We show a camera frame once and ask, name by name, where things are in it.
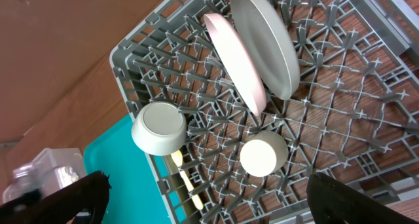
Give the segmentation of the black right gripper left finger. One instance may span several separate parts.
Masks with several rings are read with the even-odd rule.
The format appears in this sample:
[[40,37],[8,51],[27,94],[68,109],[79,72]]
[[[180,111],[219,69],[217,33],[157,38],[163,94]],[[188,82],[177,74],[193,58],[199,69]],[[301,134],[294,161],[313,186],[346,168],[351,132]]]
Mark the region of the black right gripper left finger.
[[109,203],[109,176],[101,171],[43,198],[40,189],[1,205],[1,222],[101,223]]

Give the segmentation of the white paper cup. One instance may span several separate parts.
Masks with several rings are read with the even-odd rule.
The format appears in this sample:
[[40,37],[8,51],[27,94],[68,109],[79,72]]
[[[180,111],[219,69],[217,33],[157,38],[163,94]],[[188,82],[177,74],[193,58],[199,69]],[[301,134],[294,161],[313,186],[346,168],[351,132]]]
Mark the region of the white paper cup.
[[287,162],[289,150],[282,136],[261,131],[251,136],[240,151],[240,163],[252,176],[264,177],[276,172]]

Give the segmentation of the teal plastic tray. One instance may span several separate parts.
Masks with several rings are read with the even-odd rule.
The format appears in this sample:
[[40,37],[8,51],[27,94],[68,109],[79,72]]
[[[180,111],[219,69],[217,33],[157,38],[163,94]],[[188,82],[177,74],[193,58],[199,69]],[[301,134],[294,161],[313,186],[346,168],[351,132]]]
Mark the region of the teal plastic tray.
[[111,189],[103,223],[171,223],[145,153],[133,142],[132,119],[122,118],[84,150],[87,173],[102,171]]

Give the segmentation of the yellow plastic spoon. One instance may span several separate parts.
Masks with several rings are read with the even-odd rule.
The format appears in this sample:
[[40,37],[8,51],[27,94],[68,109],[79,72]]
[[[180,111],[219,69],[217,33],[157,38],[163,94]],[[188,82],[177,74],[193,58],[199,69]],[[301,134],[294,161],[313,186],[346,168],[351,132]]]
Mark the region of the yellow plastic spoon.
[[[174,152],[171,154],[171,158],[173,160],[173,162],[175,163],[175,165],[180,168],[181,165],[183,164],[183,154],[180,150]],[[193,184],[191,183],[186,171],[184,170],[180,170],[179,174],[181,176],[181,178],[183,179],[185,186],[188,190],[188,192],[192,191],[194,189]],[[196,207],[197,210],[202,210],[204,208],[204,205],[200,199],[200,197],[198,195],[192,195],[191,199]]]

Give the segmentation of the grey dishwasher rack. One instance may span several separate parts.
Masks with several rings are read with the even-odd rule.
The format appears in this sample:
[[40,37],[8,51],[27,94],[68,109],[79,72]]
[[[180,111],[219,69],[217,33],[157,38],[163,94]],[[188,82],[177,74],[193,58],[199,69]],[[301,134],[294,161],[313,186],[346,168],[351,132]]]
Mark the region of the grey dishwasher rack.
[[[417,64],[391,46],[364,0],[268,2],[293,40],[301,83],[286,101],[268,92],[260,116],[233,87],[204,24],[212,12],[231,19],[230,0],[165,0],[111,52],[131,118],[157,101],[186,117],[181,152],[194,189],[171,157],[147,158],[173,223],[303,218],[315,172],[381,202],[418,188]],[[282,136],[289,155],[276,172],[255,177],[240,151],[264,130]]]

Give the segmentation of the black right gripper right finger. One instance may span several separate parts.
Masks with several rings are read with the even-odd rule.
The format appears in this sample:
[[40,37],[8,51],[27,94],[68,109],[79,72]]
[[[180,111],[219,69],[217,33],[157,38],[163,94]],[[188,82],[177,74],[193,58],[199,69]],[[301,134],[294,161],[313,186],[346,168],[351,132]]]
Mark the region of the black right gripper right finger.
[[323,173],[309,177],[306,193],[315,223],[418,224]]

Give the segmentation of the pink rimmed white plate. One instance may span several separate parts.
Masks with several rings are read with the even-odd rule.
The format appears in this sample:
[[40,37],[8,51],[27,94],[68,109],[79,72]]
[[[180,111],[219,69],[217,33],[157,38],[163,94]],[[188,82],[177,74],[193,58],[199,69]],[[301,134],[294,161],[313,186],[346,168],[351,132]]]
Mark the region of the pink rimmed white plate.
[[204,15],[213,45],[239,95],[250,111],[259,116],[266,107],[266,94],[255,65],[236,30],[224,16]]

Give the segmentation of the grey bowl with rice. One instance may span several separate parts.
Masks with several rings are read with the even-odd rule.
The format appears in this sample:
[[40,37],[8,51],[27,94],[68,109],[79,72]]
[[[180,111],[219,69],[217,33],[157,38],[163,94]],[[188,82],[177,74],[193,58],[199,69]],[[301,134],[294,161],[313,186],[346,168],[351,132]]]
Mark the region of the grey bowl with rice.
[[145,153],[166,156],[186,142],[187,120],[177,106],[153,102],[144,106],[132,125],[132,139]]

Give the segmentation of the grey plate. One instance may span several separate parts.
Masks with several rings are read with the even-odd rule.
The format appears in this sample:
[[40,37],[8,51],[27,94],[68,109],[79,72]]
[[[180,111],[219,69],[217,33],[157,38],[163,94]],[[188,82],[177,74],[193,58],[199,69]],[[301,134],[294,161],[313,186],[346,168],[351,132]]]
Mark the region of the grey plate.
[[294,44],[268,0],[230,0],[236,30],[269,90],[288,100],[298,89],[300,66]]

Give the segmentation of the clear plastic bin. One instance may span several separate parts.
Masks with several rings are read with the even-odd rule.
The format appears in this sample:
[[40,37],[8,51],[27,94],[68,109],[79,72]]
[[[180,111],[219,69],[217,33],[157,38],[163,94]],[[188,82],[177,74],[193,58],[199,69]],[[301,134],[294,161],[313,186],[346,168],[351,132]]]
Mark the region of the clear plastic bin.
[[[70,149],[43,149],[31,162],[39,166],[43,182],[41,191],[43,198],[63,189],[57,179],[56,168],[60,166],[71,166],[79,175],[79,179],[86,176],[81,151],[78,148]],[[3,203],[12,200],[15,194],[10,186],[3,192]]]

